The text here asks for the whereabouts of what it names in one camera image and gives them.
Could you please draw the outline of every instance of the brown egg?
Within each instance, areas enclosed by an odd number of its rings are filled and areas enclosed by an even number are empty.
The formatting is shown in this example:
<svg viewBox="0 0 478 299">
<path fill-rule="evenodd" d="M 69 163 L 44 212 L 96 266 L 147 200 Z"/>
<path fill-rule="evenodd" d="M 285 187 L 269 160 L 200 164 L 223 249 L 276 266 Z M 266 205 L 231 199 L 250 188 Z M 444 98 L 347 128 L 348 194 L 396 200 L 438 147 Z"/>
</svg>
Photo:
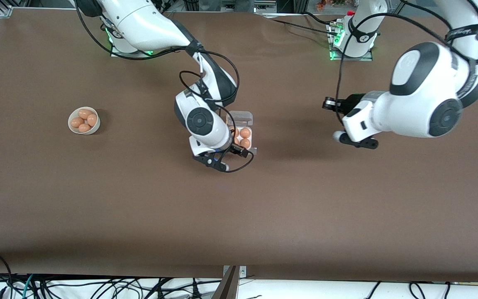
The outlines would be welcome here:
<svg viewBox="0 0 478 299">
<path fill-rule="evenodd" d="M 94 127 L 95 124 L 97 124 L 97 115 L 90 114 L 88 116 L 88 125 L 90 125 L 90 127 Z"/>
<path fill-rule="evenodd" d="M 81 109 L 81 110 L 78 110 L 78 115 L 79 117 L 82 117 L 82 119 L 88 119 L 88 117 L 93 114 L 93 112 L 89 109 Z"/>
<path fill-rule="evenodd" d="M 82 125 L 80 125 L 80 126 L 78 127 L 78 131 L 81 132 L 81 133 L 87 132 L 87 131 L 89 131 L 90 129 L 91 129 L 91 127 L 90 127 L 88 124 L 86 124 L 86 123 L 83 123 Z"/>
<path fill-rule="evenodd" d="M 241 145 L 242 147 L 244 147 L 248 150 L 250 148 L 250 140 L 248 140 L 248 139 L 241 140 L 239 145 Z"/>
<path fill-rule="evenodd" d="M 84 120 L 81 118 L 74 118 L 71 120 L 71 126 L 75 129 L 84 123 Z"/>
<path fill-rule="evenodd" d="M 235 131 L 234 131 L 234 137 L 237 138 L 239 136 L 239 129 L 235 128 Z"/>
<path fill-rule="evenodd" d="M 252 134 L 252 132 L 250 131 L 250 129 L 248 127 L 244 127 L 241 130 L 241 137 L 242 138 L 248 138 L 248 137 L 250 137 L 251 134 Z"/>
</svg>

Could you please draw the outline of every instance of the bowl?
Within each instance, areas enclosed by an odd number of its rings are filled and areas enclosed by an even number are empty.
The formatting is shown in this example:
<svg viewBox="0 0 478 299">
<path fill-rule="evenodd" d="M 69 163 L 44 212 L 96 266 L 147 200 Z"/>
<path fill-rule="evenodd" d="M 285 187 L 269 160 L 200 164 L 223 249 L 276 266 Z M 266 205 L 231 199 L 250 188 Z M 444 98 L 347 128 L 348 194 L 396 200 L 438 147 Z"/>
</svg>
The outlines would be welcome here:
<svg viewBox="0 0 478 299">
<path fill-rule="evenodd" d="M 81 133 L 78 131 L 78 127 L 72 127 L 71 126 L 71 120 L 76 118 L 76 117 L 80 117 L 78 115 L 78 111 L 81 110 L 81 109 L 88 109 L 88 110 L 91 110 L 93 112 L 93 114 L 97 115 L 97 123 L 95 124 L 95 126 L 91 127 L 90 130 L 84 132 L 84 133 Z M 97 130 L 99 129 L 99 126 L 101 125 L 101 118 L 99 117 L 99 114 L 97 114 L 97 111 L 91 107 L 81 107 L 81 108 L 78 108 L 76 110 L 73 111 L 72 114 L 70 114 L 70 117 L 68 118 L 68 127 L 69 129 L 75 133 L 75 134 L 80 134 L 80 135 L 90 135 L 90 134 L 93 134 L 95 132 L 97 132 Z"/>
</svg>

